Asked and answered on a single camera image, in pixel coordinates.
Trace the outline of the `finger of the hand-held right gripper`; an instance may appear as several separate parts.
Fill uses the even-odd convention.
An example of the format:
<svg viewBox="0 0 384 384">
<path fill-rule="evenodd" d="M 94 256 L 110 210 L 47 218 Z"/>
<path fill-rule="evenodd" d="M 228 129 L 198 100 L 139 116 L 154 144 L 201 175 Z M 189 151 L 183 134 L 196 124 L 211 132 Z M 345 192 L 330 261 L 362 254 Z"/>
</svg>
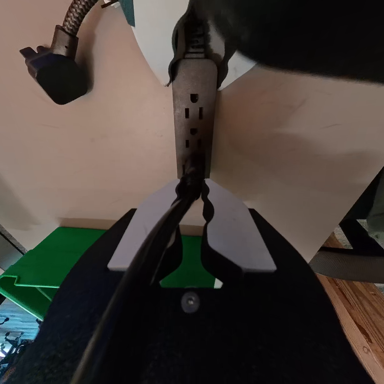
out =
<svg viewBox="0 0 384 384">
<path fill-rule="evenodd" d="M 218 90 L 232 84 L 256 64 L 240 53 L 233 39 L 223 37 L 212 21 L 207 21 L 207 58 L 217 67 Z"/>
<path fill-rule="evenodd" d="M 132 27 L 150 69 L 163 86 L 172 82 L 171 66 L 182 57 L 184 32 L 180 32 L 188 0 L 134 0 Z"/>
</svg>

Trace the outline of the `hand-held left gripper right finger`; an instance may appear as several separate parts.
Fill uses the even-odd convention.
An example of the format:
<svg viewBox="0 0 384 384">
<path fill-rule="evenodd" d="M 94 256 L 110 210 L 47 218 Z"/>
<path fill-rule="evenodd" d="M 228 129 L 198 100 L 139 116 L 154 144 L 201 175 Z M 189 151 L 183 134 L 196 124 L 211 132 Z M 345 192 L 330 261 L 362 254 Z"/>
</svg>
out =
<svg viewBox="0 0 384 384">
<path fill-rule="evenodd" d="M 269 274 L 276 264 L 246 204 L 211 179 L 205 179 L 203 266 L 222 283 L 246 275 Z"/>
</svg>

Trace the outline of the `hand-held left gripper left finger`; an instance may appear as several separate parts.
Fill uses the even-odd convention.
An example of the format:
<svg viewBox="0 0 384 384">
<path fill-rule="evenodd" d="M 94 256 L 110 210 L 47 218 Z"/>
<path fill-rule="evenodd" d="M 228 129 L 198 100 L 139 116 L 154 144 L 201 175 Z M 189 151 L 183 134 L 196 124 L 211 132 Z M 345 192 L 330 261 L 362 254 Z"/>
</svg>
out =
<svg viewBox="0 0 384 384">
<path fill-rule="evenodd" d="M 108 262 L 110 271 L 126 271 L 157 222 L 177 198 L 176 188 L 180 180 L 175 179 L 149 195 L 136 209 L 112 258 Z M 172 234 L 160 264 L 160 280 L 180 267 L 182 262 L 182 239 L 179 227 Z"/>
</svg>

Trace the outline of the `green plastic bin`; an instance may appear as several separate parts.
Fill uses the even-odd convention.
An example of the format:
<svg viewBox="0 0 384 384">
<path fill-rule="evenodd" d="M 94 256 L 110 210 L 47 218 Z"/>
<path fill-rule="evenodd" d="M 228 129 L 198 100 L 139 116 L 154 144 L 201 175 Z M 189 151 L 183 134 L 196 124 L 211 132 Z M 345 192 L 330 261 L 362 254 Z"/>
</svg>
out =
<svg viewBox="0 0 384 384">
<path fill-rule="evenodd" d="M 104 232 L 105 230 L 85 228 L 55 229 L 1 274 L 1 295 L 43 320 L 64 278 Z M 223 283 L 202 265 L 202 238 L 182 235 L 181 239 L 182 262 L 161 281 L 161 287 L 221 288 Z"/>
</svg>

